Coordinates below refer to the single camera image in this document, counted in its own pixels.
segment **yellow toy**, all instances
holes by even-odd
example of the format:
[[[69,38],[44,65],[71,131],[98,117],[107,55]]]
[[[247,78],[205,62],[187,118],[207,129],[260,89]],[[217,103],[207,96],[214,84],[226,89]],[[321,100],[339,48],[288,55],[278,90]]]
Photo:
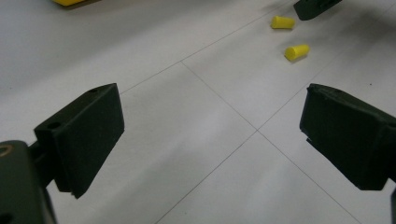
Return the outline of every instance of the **yellow toy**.
[[[289,61],[296,60],[300,57],[305,56],[309,52],[309,46],[308,45],[297,45],[297,46],[292,46],[288,47],[285,51],[285,57]]]
[[[271,22],[271,27],[273,29],[292,29],[294,23],[293,18],[274,16]]]

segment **white tile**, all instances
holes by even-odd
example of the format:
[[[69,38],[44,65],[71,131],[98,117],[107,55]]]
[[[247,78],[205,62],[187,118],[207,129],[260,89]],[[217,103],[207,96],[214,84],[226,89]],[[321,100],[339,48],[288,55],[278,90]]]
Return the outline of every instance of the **white tile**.
[[[313,83],[335,87],[396,116],[396,31],[382,20],[361,33]],[[390,180],[382,191],[360,191],[299,131],[306,90],[299,92],[261,129],[268,139],[302,168],[361,223],[390,223]]]
[[[164,223],[359,223],[255,133]]]
[[[368,7],[345,1],[312,21],[297,21],[292,31],[269,23],[275,14],[296,17],[291,4],[270,13],[219,43],[183,61],[256,128],[347,47],[390,6],[389,0]],[[288,46],[308,44],[307,58],[290,63]]]
[[[154,223],[255,130],[184,65],[121,96],[126,130],[79,200],[50,195],[62,223]]]
[[[0,139],[32,129],[84,91],[121,91],[283,4],[283,0],[51,0],[0,3]]]

